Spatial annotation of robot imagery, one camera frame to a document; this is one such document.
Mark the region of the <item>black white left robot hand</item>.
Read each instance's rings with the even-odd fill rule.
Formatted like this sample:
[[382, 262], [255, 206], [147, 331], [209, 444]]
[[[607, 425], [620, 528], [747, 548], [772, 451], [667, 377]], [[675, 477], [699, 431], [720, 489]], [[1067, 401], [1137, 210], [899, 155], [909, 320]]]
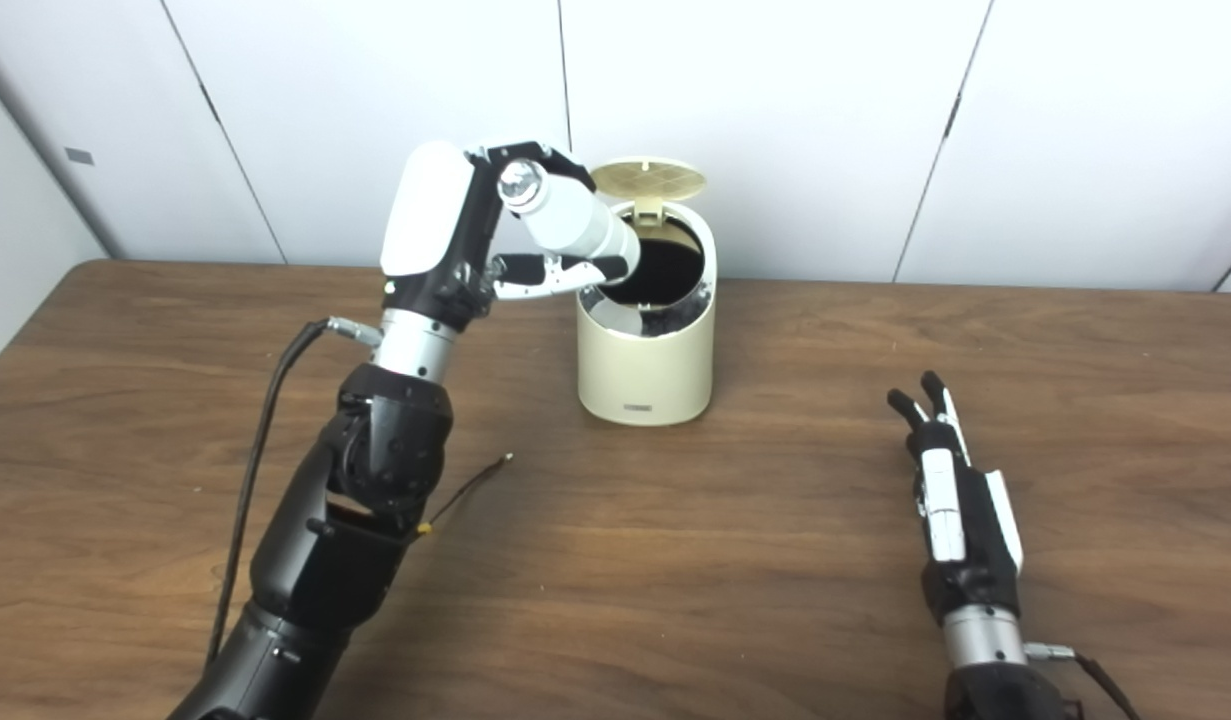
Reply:
[[492, 302], [620, 284], [639, 263], [639, 238], [565, 150], [428, 142], [407, 158], [388, 215], [382, 306], [464, 331]]

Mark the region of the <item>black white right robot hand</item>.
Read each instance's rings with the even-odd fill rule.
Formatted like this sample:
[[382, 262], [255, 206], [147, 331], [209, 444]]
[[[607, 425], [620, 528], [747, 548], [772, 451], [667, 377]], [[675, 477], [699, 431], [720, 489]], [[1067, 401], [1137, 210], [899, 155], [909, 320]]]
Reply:
[[1023, 546], [1002, 471], [972, 464], [950, 389], [936, 372], [920, 384], [931, 407], [890, 389], [888, 405], [908, 425], [915, 462], [913, 497], [927, 560], [923, 601], [936, 623], [971, 606], [1020, 614], [1018, 577]]

